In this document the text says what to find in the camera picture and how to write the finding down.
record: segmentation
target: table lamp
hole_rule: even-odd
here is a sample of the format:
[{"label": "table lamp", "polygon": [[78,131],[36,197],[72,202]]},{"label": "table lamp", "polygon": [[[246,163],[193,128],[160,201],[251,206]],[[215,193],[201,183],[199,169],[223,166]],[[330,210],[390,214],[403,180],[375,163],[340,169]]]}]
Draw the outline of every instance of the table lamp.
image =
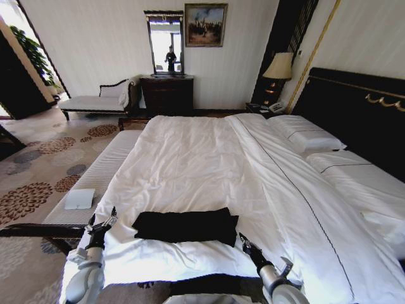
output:
[{"label": "table lamp", "polygon": [[292,53],[276,53],[273,61],[263,74],[264,78],[270,78],[273,82],[268,89],[265,89],[264,104],[275,103],[280,97],[282,85],[286,80],[291,79]]}]

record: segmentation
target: painting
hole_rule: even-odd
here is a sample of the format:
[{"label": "painting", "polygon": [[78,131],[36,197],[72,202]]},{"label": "painting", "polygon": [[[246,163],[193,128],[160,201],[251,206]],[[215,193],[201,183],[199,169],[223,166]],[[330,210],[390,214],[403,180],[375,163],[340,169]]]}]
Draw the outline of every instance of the painting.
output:
[{"label": "painting", "polygon": [[228,4],[185,4],[185,46],[220,47]]}]

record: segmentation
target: wooden dresser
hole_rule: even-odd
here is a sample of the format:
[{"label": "wooden dresser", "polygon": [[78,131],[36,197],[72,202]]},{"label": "wooden dresser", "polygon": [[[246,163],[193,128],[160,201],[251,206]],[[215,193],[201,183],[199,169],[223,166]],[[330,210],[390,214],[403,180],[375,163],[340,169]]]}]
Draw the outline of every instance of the wooden dresser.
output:
[{"label": "wooden dresser", "polygon": [[140,85],[148,116],[191,115],[193,83],[194,78],[190,75],[165,78],[142,77]]}]

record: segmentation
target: bed bench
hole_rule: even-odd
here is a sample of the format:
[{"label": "bed bench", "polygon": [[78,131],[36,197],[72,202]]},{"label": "bed bench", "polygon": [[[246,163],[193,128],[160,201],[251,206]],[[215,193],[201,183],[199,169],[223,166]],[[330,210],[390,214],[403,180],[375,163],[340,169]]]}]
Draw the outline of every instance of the bed bench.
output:
[{"label": "bed bench", "polygon": [[[69,120],[68,112],[105,113],[105,114],[136,114],[142,96],[139,81],[134,77],[127,82],[124,79],[117,84],[100,85],[98,96],[76,96],[58,103],[58,107]],[[128,84],[128,104],[119,102],[120,94]]]},{"label": "bed bench", "polygon": [[82,237],[84,227],[106,192],[109,182],[127,158],[141,132],[141,130],[126,130],[118,133],[72,187],[72,189],[96,189],[90,209],[65,210],[66,194],[41,224],[9,225],[0,230],[0,236],[42,237],[67,255],[72,247],[64,239]]}]

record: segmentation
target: potted plant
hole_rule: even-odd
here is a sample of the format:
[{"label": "potted plant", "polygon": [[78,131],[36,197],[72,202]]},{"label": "potted plant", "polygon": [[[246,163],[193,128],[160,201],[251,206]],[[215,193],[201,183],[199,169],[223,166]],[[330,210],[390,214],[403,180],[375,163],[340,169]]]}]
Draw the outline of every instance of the potted plant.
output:
[{"label": "potted plant", "polygon": [[58,86],[55,84],[52,71],[49,69],[47,62],[45,61],[45,56],[39,51],[41,46],[34,40],[28,38],[23,30],[20,30],[14,25],[12,25],[10,29],[25,51],[25,54],[27,54],[32,65],[37,70],[37,73],[41,77],[45,86],[48,88],[48,91],[52,95],[57,95],[58,92],[56,89]]}]

